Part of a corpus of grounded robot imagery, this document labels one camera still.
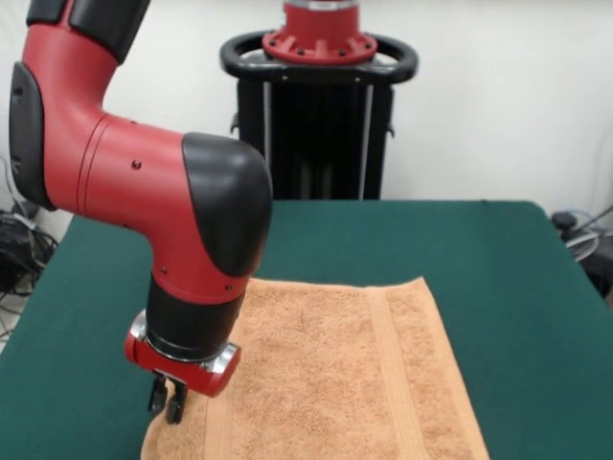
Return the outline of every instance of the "cable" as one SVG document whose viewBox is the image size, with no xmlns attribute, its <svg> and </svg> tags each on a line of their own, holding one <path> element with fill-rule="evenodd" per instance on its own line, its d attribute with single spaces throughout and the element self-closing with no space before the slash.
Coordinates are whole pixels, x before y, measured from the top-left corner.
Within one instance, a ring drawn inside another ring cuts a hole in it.
<svg viewBox="0 0 613 460">
<path fill-rule="evenodd" d="M 13 208 L 14 214 L 0 211 L 0 313 L 20 316 L 20 309 L 1 305 L 2 301 L 9 295 L 26 298 L 32 294 L 58 242 L 17 209 Z M 0 343 L 6 343 L 13 329 L 3 317 L 0 328 Z"/>
<path fill-rule="evenodd" d="M 594 218 L 591 218 L 590 220 L 588 220 L 586 223 L 584 223 L 583 225 L 581 225 L 580 227 L 576 228 L 575 230 L 573 230 L 570 234 L 571 237 L 578 235 L 579 233 L 581 233 L 583 230 L 589 228 L 592 224 L 598 222 L 599 220 L 601 220 L 602 218 L 605 218 L 606 216 L 608 216 L 609 214 L 613 213 L 613 204 L 611 206 L 609 206 L 608 208 L 606 208 L 604 211 L 602 211 L 600 214 L 598 214 L 597 216 L 595 216 Z"/>
<path fill-rule="evenodd" d="M 588 221 L 594 219 L 593 215 L 591 215 L 590 213 L 588 213 L 586 211 L 582 211 L 581 209 L 566 209 L 566 210 L 560 211 L 560 212 L 561 213 L 572 214 L 572 215 L 575 215 L 575 216 L 581 216 L 583 218 L 586 218 Z M 596 230 L 597 232 L 604 231 L 604 229 L 600 228 L 598 225 L 593 226 L 592 229 Z"/>
<path fill-rule="evenodd" d="M 7 162 L 7 159 L 2 154 L 0 154 L 0 161 L 2 161 L 2 164 L 4 165 L 4 178 L 7 182 L 7 187 L 9 188 L 9 193 L 11 194 L 12 201 L 19 208 L 21 213 L 26 217 L 28 215 L 28 213 L 26 212 L 26 208 L 24 208 L 23 204 L 21 204 L 19 200 L 16 198 L 16 194 L 14 190 L 12 189 L 11 179 L 9 178 L 9 163 Z"/>
</svg>

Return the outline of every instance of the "red robot arm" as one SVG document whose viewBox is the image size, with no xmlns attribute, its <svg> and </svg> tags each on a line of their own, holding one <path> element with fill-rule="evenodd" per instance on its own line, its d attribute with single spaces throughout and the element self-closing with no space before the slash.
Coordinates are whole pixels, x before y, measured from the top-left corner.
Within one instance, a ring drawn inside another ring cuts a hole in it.
<svg viewBox="0 0 613 460">
<path fill-rule="evenodd" d="M 32 1 L 11 86 L 12 172 L 21 194 L 47 209 L 147 237 L 148 304 L 126 355 L 213 396 L 238 362 L 227 338 L 265 243 L 271 183 L 261 155 L 239 141 L 104 112 L 104 93 L 147 7 Z"/>
</svg>

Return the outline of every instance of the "green tablecloth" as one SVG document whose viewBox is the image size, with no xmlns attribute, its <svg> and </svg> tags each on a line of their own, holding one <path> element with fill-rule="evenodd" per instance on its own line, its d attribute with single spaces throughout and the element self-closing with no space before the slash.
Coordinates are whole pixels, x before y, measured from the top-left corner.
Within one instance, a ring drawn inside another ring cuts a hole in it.
<svg viewBox="0 0 613 460">
<path fill-rule="evenodd" d="M 149 263 L 75 219 L 0 356 L 1 459 L 139 458 L 151 376 L 123 346 Z M 424 276 L 493 459 L 613 458 L 613 320 L 536 206 L 279 202 L 258 275 Z"/>
</svg>

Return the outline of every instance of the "white wall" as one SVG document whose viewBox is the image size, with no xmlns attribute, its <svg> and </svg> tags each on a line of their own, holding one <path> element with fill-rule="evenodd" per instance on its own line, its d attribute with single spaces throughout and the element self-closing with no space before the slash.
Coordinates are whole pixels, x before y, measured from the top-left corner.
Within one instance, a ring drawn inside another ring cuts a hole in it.
<svg viewBox="0 0 613 460">
<path fill-rule="evenodd" d="M 281 0 L 151 0 L 106 108 L 227 134 L 229 37 L 275 28 Z M 0 91 L 25 34 L 25 0 L 0 3 Z M 613 201 L 613 2 L 363 0 L 363 29 L 413 45 L 397 88 L 386 198 L 529 199 L 548 211 Z M 0 150 L 7 98 L 0 97 Z"/>
</svg>

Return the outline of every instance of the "towel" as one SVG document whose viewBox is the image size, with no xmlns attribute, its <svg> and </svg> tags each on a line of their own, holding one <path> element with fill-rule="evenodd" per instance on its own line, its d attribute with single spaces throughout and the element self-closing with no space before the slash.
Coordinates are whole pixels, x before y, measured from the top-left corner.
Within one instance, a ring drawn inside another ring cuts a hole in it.
<svg viewBox="0 0 613 460">
<path fill-rule="evenodd" d="M 435 300 L 391 287 L 253 280 L 215 399 L 150 424 L 142 460 L 488 459 Z"/>
</svg>

